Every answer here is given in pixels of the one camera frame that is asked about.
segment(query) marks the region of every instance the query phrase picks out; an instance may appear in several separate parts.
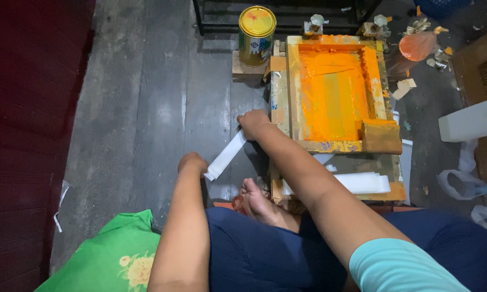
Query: person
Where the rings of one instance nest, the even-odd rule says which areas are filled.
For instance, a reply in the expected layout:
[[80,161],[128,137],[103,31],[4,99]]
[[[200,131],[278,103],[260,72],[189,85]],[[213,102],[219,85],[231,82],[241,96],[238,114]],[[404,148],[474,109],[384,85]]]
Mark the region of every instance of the person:
[[252,179],[247,216],[204,210],[197,153],[179,163],[148,291],[487,291],[487,231],[433,210],[381,216],[351,194],[263,110],[238,117],[308,213],[267,201]]

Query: light blue shirt sleeve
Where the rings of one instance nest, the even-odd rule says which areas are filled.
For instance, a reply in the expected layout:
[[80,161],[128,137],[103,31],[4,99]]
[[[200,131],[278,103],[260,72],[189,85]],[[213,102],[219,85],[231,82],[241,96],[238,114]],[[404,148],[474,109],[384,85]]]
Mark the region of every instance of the light blue shirt sleeve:
[[421,248],[394,238],[359,246],[350,258],[350,274],[362,292],[469,291]]

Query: cardboard box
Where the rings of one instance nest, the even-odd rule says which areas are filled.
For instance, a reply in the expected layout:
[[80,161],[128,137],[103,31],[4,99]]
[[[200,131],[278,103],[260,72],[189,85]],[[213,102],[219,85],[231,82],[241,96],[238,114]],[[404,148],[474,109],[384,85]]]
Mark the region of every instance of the cardboard box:
[[[487,100],[487,34],[452,57],[456,80],[468,106]],[[475,157],[487,183],[487,137],[479,139]]]

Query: floral pattern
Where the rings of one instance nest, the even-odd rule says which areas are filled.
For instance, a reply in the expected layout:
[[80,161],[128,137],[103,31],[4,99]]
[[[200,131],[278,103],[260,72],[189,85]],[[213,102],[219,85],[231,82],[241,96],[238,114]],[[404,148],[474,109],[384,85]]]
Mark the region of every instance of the floral pattern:
[[133,292],[139,292],[141,286],[144,288],[148,287],[148,280],[150,272],[152,271],[153,259],[155,253],[148,255],[149,251],[142,257],[138,257],[139,254],[125,255],[119,260],[119,265],[122,269],[117,275],[121,276],[123,279],[128,280],[128,292],[133,290]]

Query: dark wooden floor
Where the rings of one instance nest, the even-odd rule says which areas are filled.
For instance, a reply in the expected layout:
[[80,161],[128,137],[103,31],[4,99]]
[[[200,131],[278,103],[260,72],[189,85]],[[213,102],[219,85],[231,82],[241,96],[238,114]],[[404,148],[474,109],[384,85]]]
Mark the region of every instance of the dark wooden floor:
[[[410,0],[385,0],[376,14],[402,16],[390,23],[400,38],[412,7]],[[94,20],[97,35],[65,175],[73,187],[58,215],[63,232],[55,235],[52,271],[119,212],[149,208],[161,229],[182,155],[196,151],[213,161],[234,137],[236,116],[269,108],[264,88],[232,82],[237,36],[200,37],[190,0],[98,0]],[[466,45],[469,25],[462,25],[440,35],[443,46]],[[396,109],[411,126],[401,127],[403,138],[414,141],[411,200],[468,215],[478,201],[451,199],[436,181],[458,165],[460,145],[442,143],[437,124],[462,107],[454,73],[421,63],[410,77],[418,87]],[[247,143],[218,180],[207,183],[211,200],[230,200],[243,178],[266,173],[267,159]]]

